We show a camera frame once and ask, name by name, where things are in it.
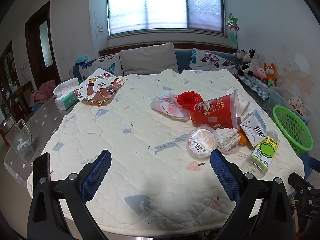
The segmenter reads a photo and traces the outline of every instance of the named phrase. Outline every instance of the plastic bottle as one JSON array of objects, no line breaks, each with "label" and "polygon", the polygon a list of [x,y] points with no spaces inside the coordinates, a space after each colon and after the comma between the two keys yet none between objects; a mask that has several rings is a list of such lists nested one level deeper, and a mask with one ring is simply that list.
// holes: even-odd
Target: plastic bottle
[{"label": "plastic bottle", "polygon": [[276,155],[279,146],[278,134],[271,130],[267,133],[267,138],[259,143],[250,157],[241,165],[243,173],[250,172],[257,179],[262,179],[267,173],[271,162]]}]

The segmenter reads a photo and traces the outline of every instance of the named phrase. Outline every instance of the butterfly pillow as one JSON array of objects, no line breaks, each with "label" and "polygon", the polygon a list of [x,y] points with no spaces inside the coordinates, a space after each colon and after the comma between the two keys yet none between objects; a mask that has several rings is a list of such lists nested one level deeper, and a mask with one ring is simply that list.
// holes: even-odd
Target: butterfly pillow
[{"label": "butterfly pillow", "polygon": [[239,65],[237,63],[207,51],[193,48],[189,70],[217,71],[227,69],[236,76],[238,68]]},{"label": "butterfly pillow", "polygon": [[79,72],[82,77],[82,81],[84,81],[88,76],[93,74],[93,72],[95,72],[98,68],[102,68],[103,70],[117,77],[124,76],[119,59],[119,53],[116,53],[81,63],[79,65]]}]

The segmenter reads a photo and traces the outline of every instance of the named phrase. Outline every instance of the gray star-patterned tablecloth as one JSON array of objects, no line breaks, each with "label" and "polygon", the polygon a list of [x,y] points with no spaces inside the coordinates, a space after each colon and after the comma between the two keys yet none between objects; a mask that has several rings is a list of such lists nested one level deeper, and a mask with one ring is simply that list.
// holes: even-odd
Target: gray star-patterned tablecloth
[{"label": "gray star-patterned tablecloth", "polygon": [[27,188],[27,179],[33,170],[33,160],[40,156],[51,135],[59,128],[63,117],[69,114],[76,105],[74,104],[67,110],[59,110],[54,102],[55,98],[55,96],[51,97],[27,122],[33,138],[32,145],[35,148],[32,159],[24,163],[12,147],[4,158],[6,169],[25,188]]}]

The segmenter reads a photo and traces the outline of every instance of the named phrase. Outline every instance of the red paper cup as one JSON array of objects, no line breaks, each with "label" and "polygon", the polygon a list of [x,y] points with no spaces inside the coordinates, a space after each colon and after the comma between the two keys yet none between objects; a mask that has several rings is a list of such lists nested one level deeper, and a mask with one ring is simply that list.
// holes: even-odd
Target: red paper cup
[{"label": "red paper cup", "polygon": [[213,128],[236,128],[240,125],[240,105],[236,91],[230,95],[201,102],[191,108],[194,125],[208,125]]}]

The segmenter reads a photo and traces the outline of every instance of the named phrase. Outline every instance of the pink blanket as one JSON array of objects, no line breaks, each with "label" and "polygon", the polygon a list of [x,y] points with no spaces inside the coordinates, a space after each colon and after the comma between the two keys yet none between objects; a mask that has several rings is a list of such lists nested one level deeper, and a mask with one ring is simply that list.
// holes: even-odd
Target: pink blanket
[{"label": "pink blanket", "polygon": [[47,81],[43,83],[39,90],[32,94],[32,99],[36,104],[45,103],[49,98],[53,96],[53,90],[56,88],[55,80]]}]

